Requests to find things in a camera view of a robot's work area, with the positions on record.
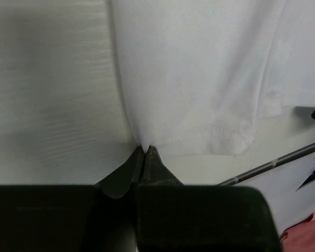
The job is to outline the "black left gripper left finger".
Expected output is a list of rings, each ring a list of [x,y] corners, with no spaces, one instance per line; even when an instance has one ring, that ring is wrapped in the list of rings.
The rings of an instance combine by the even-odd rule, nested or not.
[[[138,147],[92,185],[0,185],[0,251],[136,251],[127,195]]]

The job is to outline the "white t shirt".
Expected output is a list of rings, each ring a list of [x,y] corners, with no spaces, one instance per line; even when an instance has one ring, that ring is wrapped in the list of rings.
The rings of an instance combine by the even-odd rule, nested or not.
[[[315,1],[112,1],[137,143],[236,155],[259,119],[315,107]]]

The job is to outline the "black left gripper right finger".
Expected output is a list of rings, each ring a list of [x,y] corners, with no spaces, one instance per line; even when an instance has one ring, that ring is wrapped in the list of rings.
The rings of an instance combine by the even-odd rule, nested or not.
[[[269,206],[255,188],[184,185],[155,147],[135,182],[139,251],[281,251]]]

